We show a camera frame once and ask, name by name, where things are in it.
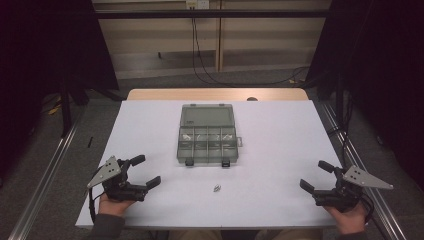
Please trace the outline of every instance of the hand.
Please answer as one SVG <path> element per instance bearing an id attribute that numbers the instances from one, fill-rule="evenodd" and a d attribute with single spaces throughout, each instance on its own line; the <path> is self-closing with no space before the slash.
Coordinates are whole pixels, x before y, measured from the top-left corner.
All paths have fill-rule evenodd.
<path id="1" fill-rule="evenodd" d="M 106 193 L 100 196 L 99 213 L 123 217 L 125 210 L 135 201 L 117 201 L 109 199 Z"/>
<path id="2" fill-rule="evenodd" d="M 362 203 L 358 203 L 352 210 L 341 213 L 334 207 L 324 207 L 336 220 L 337 228 L 343 235 L 365 231 L 366 210 Z"/>

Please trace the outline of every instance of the white paper sheet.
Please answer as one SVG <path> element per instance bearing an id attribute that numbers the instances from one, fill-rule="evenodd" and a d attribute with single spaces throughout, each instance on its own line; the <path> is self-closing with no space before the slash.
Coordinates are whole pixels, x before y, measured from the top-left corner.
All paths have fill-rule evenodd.
<path id="1" fill-rule="evenodd" d="M 243 139 L 236 165 L 188 168 L 178 163 L 181 108 L 190 103 L 233 105 L 237 136 Z M 303 178 L 316 189 L 333 188 L 334 175 L 318 168 L 318 161 L 340 166 L 312 101 L 126 101 L 100 165 L 112 155 L 125 160 L 140 154 L 146 161 L 130 168 L 129 182 L 144 185 L 161 176 L 162 183 L 127 210 L 127 226 L 257 229 L 334 224 L 299 187 Z M 221 190 L 214 192 L 217 184 Z M 102 191 L 95 187 L 93 195 Z M 86 201 L 76 225 L 92 224 Z"/>

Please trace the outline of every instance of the sleeve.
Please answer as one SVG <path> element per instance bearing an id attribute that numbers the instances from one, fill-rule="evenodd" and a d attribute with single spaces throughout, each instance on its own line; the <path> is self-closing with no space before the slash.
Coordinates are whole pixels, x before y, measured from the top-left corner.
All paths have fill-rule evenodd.
<path id="1" fill-rule="evenodd" d="M 340 235 L 337 240 L 368 240 L 365 232 Z"/>
<path id="2" fill-rule="evenodd" d="M 97 214 L 93 229 L 85 240 L 110 240 L 116 239 L 121 234 L 125 220 L 121 217 Z"/>

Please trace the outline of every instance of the aluminum frame rail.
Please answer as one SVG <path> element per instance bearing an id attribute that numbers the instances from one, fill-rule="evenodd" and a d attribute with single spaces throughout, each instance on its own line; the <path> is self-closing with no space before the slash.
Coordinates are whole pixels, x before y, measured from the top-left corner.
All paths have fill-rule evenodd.
<path id="1" fill-rule="evenodd" d="M 331 105 L 329 103 L 322 103 L 322 107 L 332 127 L 337 127 L 338 124 L 335 118 L 336 114 L 333 108 L 331 107 Z M 343 142 L 345 141 L 345 135 L 339 131 L 337 133 L 337 137 L 338 137 L 338 140 L 340 141 L 340 144 L 343 145 Z M 355 147 L 353 146 L 349 138 L 346 139 L 345 153 L 353 165 L 358 166 L 359 168 L 367 171 L 364 163 L 362 162 L 358 152 L 356 151 Z M 406 236 L 403 233 L 402 229 L 400 228 L 400 225 L 395 215 L 393 214 L 387 202 L 384 200 L 380 191 L 378 189 L 365 188 L 365 192 L 373 200 L 375 209 L 377 210 L 377 213 L 384 227 L 386 228 L 386 231 L 389 234 L 390 239 L 406 240 Z"/>
<path id="2" fill-rule="evenodd" d="M 85 112 L 85 109 L 85 106 L 82 106 L 79 109 L 80 111 L 76 116 L 76 120 L 72 125 L 71 129 L 68 131 L 66 136 L 61 138 L 61 140 L 59 141 L 56 151 L 53 154 L 53 157 L 51 158 L 43 177 L 41 178 L 37 188 L 31 196 L 30 201 L 28 202 L 27 206 L 19 217 L 18 222 L 12 230 L 8 240 L 24 240 L 28 237 L 31 227 L 34 224 L 37 214 L 40 211 L 41 206 L 43 205 L 46 195 L 48 193 L 48 190 L 50 189 L 50 186 L 54 180 L 56 172 L 59 169 L 60 164 L 63 158 L 65 157 L 66 152 L 68 151 L 68 148 L 72 142 L 77 127 L 81 122 L 81 118 Z"/>
<path id="3" fill-rule="evenodd" d="M 328 18 L 360 15 L 355 10 L 330 11 L 317 10 L 95 10 L 94 12 L 82 11 L 56 11 L 39 12 L 45 17 L 73 17 L 96 19 L 154 19 L 154 18 Z"/>

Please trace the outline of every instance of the black cable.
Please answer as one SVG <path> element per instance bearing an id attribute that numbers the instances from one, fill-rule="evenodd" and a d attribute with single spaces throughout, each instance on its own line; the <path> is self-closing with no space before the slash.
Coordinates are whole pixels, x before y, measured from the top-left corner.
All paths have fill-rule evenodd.
<path id="1" fill-rule="evenodd" d="M 195 65 L 195 57 L 194 57 L 194 52 L 195 52 L 195 50 L 194 50 L 194 41 L 195 41 L 195 28 L 194 28 L 194 18 L 192 18 L 191 19 L 191 24 L 192 24 L 192 34 L 193 34 L 193 37 L 192 37 L 192 41 L 193 41 L 193 44 L 192 44 L 192 47 L 193 47 L 193 50 L 192 50 L 192 61 L 193 61 L 193 70 L 194 70 L 194 74 L 197 76 L 197 78 L 200 80 L 200 81 L 202 81 L 203 83 L 206 83 L 206 84 L 214 84 L 214 83 L 211 83 L 211 82 L 208 82 L 208 81 L 206 81 L 206 80 L 204 80 L 203 78 L 201 78 L 200 76 L 199 76 L 199 74 L 197 74 L 197 71 L 196 71 L 196 65 Z"/>
<path id="2" fill-rule="evenodd" d="M 97 200 L 97 198 L 99 198 L 101 195 L 103 195 L 103 193 L 105 193 L 105 192 L 102 192 L 102 193 L 100 193 L 99 195 L 97 195 L 97 197 L 95 197 L 95 198 L 94 198 L 94 201 L 96 201 L 96 200 Z"/>
<path id="3" fill-rule="evenodd" d="M 93 173 L 93 176 L 91 177 L 91 179 L 93 179 L 94 178 L 94 176 L 96 176 L 96 174 L 100 171 L 100 168 L 101 167 L 99 167 L 99 168 L 97 168 L 96 169 L 96 171 Z M 88 190 L 88 197 L 89 197 L 89 199 L 88 199 L 88 208 L 90 209 L 90 216 L 91 216 L 91 220 L 93 221 L 93 223 L 94 223 L 94 221 L 96 221 L 96 206 L 94 206 L 94 201 L 99 197 L 99 196 L 97 196 L 95 199 L 93 199 L 93 188 L 91 187 L 89 190 Z"/>
<path id="4" fill-rule="evenodd" d="M 367 209 L 368 213 L 365 216 L 365 223 L 367 223 L 367 222 L 369 222 L 372 214 L 374 213 L 374 202 L 371 199 L 369 199 L 369 201 L 368 201 L 364 197 L 361 197 L 361 202 L 364 203 L 366 205 L 366 207 L 368 208 Z"/>
<path id="5" fill-rule="evenodd" d="M 199 56 L 199 59 L 200 59 L 200 63 L 201 63 L 201 65 L 202 65 L 202 68 L 203 68 L 203 71 L 206 73 L 206 75 L 212 80 L 212 81 L 214 81 L 215 83 L 217 83 L 217 84 L 222 84 L 222 85 L 225 85 L 225 86 L 227 86 L 227 87 L 234 87 L 233 85 L 231 85 L 231 84 L 229 84 L 229 83 L 223 83 L 223 82 L 219 82 L 219 81 L 217 81 L 217 80 L 215 80 L 207 71 L 206 71 L 206 68 L 205 68 L 205 65 L 203 64 L 203 59 L 202 59 L 202 55 L 200 54 L 200 46 L 199 46 L 199 40 L 198 40 L 198 38 L 197 38 L 197 24 L 196 24 L 196 19 L 195 18 L 193 18 L 192 19 L 192 25 L 193 25 L 193 30 L 194 30 L 194 38 L 196 39 L 196 45 L 197 45 L 197 55 Z"/>
<path id="6" fill-rule="evenodd" d="M 302 84 L 300 84 L 300 85 L 296 86 L 296 76 L 297 76 L 297 75 L 299 75 L 301 72 L 305 71 L 306 69 L 309 69 L 309 66 L 305 66 L 305 67 L 298 67 L 298 68 L 293 69 L 293 71 L 292 71 L 292 76 L 293 76 L 293 88 L 295 88 L 295 87 L 299 87 L 299 86 L 301 86 L 301 85 L 302 85 Z"/>
<path id="7" fill-rule="evenodd" d="M 289 81 L 289 80 L 291 80 L 291 79 L 293 79 L 293 78 L 295 78 L 297 75 L 299 75 L 301 72 L 303 72 L 305 69 L 308 69 L 309 68 L 309 66 L 302 66 L 302 67 L 298 67 L 298 68 L 295 68 L 295 69 L 293 69 L 293 71 L 292 71 L 292 75 L 290 76 L 290 77 L 288 77 L 288 78 L 286 78 L 286 79 L 283 79 L 283 80 L 280 80 L 280 81 L 276 81 L 276 82 L 268 82 L 268 83 L 226 83 L 226 82 L 220 82 L 220 81 L 218 81 L 218 80 L 216 80 L 215 78 L 213 78 L 207 71 L 206 71 L 206 68 L 205 68 L 205 65 L 204 65 L 204 63 L 203 63 L 203 59 L 202 59 L 202 55 L 200 54 L 200 46 L 199 46 L 199 40 L 198 40 L 198 37 L 197 37 L 197 24 L 196 24 L 196 19 L 195 18 L 192 18 L 192 26 L 193 26 L 193 51 L 192 51 L 192 58 L 193 58 L 193 69 L 194 69 L 194 73 L 195 73 L 195 75 L 197 76 L 197 78 L 200 80 L 200 81 L 202 81 L 202 82 L 204 82 L 204 83 L 206 83 L 206 84 L 221 84 L 221 85 L 224 85 L 224 86 L 227 86 L 227 87 L 232 87 L 232 88 L 234 88 L 234 87 L 237 87 L 237 86 L 261 86 L 261 85 L 274 85 L 274 84 L 279 84 L 279 83 L 284 83 L 284 82 L 287 82 L 287 81 Z M 200 63 L 201 63 L 201 65 L 202 65 L 202 68 L 203 68 L 203 71 L 205 72 L 205 74 L 213 81 L 213 83 L 211 83 L 211 82 L 208 82 L 208 81 L 206 81 L 206 80 L 204 80 L 204 79 L 202 79 L 199 75 L 198 75 L 198 73 L 197 73 L 197 71 L 196 71 L 196 66 L 195 66 L 195 61 L 194 61 L 194 58 L 195 58 L 195 47 L 194 47 L 194 41 L 196 41 L 196 45 L 197 45 L 197 51 L 198 51 L 198 56 L 199 56 L 199 59 L 200 59 Z"/>

